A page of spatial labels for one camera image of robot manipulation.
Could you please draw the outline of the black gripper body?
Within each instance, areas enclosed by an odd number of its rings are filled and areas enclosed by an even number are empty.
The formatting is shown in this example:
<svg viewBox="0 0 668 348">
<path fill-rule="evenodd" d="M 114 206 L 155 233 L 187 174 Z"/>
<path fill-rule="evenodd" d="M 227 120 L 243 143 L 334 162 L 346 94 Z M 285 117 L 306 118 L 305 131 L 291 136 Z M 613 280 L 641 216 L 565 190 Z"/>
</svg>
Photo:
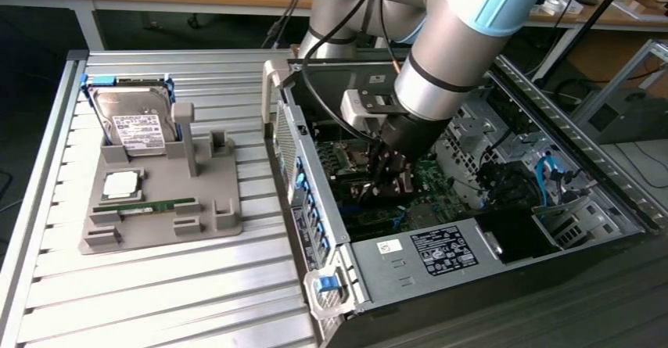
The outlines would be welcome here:
<svg viewBox="0 0 668 348">
<path fill-rule="evenodd" d="M 390 115 L 381 126 L 379 137 L 390 150 L 408 159 L 418 159 L 429 152 L 450 121 L 424 120 L 413 114 Z"/>
</svg>

